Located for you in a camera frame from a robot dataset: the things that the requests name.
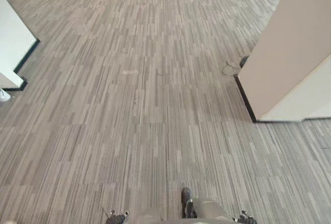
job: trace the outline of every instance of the wall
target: wall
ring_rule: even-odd
[[[13,70],[36,38],[22,22],[7,0],[0,0],[0,87],[20,86],[23,80]]]
[[[331,50],[331,0],[281,0],[238,77],[257,119]]]
[[[331,117],[331,55],[260,120],[302,121],[316,117]]]

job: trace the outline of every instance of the black shoe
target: black shoe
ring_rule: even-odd
[[[186,204],[186,218],[196,218],[197,214],[195,212],[193,202],[189,201]]]
[[[182,217],[187,218],[185,214],[186,203],[191,199],[191,190],[189,188],[182,189]]]

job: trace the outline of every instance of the gray carpet tile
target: gray carpet tile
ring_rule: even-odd
[[[331,120],[253,124],[221,73],[278,1],[10,0],[41,43],[0,107],[1,221],[175,219],[188,186],[259,223],[331,223]]]

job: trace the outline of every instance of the office floor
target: office floor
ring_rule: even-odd
[[[175,219],[189,186],[259,223],[331,223],[331,121],[253,124],[221,73],[278,1],[10,0],[41,43],[0,107],[0,222]]]

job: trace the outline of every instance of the foot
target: foot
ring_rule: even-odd
[[[186,218],[185,208],[186,203],[191,199],[191,190],[189,188],[182,189],[182,217]]]

